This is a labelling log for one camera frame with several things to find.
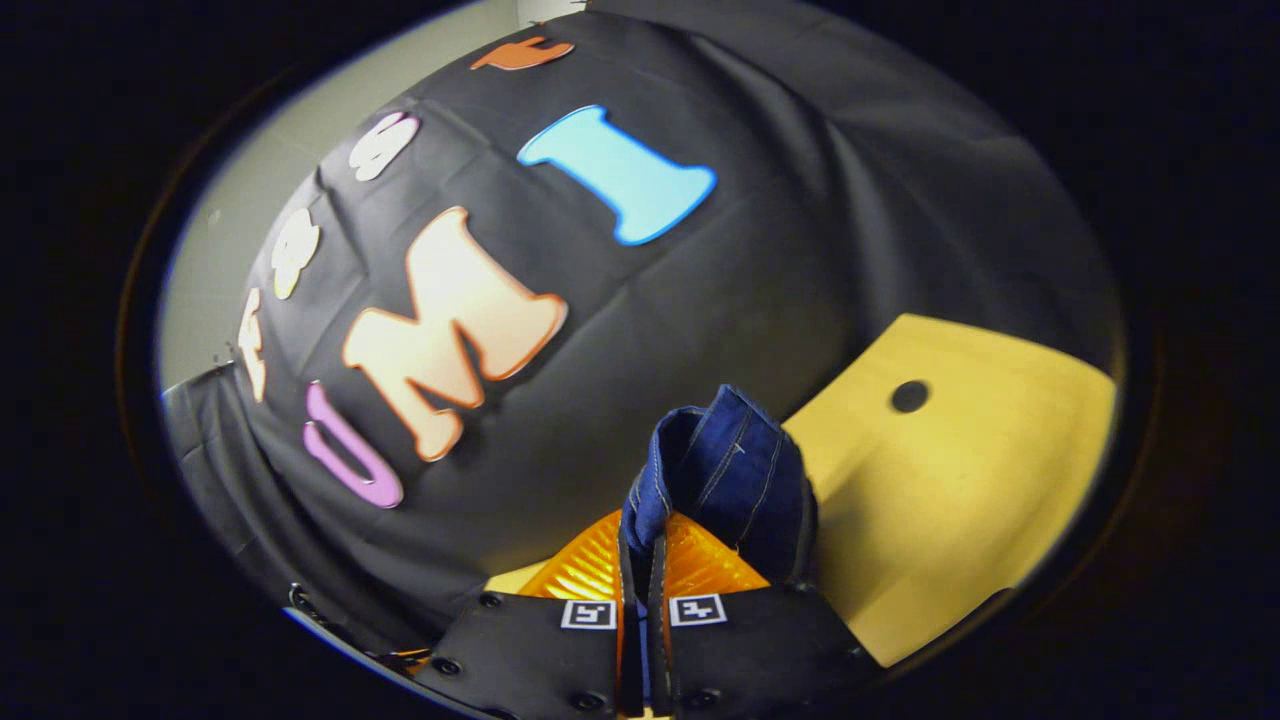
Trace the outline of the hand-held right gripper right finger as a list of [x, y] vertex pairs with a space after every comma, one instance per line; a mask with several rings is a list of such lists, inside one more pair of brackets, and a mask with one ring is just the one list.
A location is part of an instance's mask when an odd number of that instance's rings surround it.
[[812, 583], [768, 582], [682, 514], [657, 541], [646, 610], [658, 717], [832, 719], [884, 674]]

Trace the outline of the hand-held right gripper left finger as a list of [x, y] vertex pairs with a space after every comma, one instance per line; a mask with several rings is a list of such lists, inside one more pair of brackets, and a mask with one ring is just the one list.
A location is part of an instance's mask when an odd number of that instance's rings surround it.
[[428, 689], [502, 719], [641, 714], [637, 614], [614, 510], [518, 587], [488, 587], [415, 674]]

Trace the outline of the blue denim jeans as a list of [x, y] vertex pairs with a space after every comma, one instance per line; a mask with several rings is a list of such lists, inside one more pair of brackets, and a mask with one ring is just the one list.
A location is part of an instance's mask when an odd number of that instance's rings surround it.
[[744, 392], [655, 425], [620, 538], [636, 600], [810, 585], [818, 503], [792, 436]]

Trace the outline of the black backdrop cloth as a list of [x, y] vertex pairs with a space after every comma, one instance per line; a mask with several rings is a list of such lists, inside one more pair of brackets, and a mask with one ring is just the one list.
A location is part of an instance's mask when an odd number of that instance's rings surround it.
[[883, 667], [1024, 584], [1094, 493], [1115, 277], [1033, 145], [788, 0], [595, 0], [374, 61], [260, 240], [230, 360], [163, 395], [173, 502], [273, 603], [433, 644], [621, 510], [660, 419], [744, 392], [803, 454], [815, 569]]

